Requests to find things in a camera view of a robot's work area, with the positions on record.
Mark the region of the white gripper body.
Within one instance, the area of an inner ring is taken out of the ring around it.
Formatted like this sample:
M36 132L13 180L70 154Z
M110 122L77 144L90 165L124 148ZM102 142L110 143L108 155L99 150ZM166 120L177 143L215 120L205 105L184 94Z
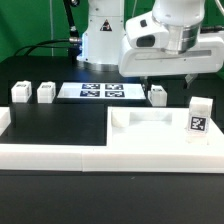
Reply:
M224 65L224 31L200 31L200 24L173 25L154 14L126 22L118 69L124 77L214 73Z

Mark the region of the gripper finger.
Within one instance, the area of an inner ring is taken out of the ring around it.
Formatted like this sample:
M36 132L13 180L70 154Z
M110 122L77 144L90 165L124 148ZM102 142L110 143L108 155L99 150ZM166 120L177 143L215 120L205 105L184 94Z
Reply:
M189 88L192 82L198 77L197 74L188 74L185 77L186 87Z
M141 77L141 85L145 96L148 96L148 91L150 90L150 81L148 77Z

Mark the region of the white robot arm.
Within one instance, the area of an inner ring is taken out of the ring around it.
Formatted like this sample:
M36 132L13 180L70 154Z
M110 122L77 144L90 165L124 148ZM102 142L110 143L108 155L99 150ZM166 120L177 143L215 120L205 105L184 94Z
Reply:
M124 77L197 75L224 65L224 30L202 28L205 0L155 0L124 19L124 0L88 0L80 66Z

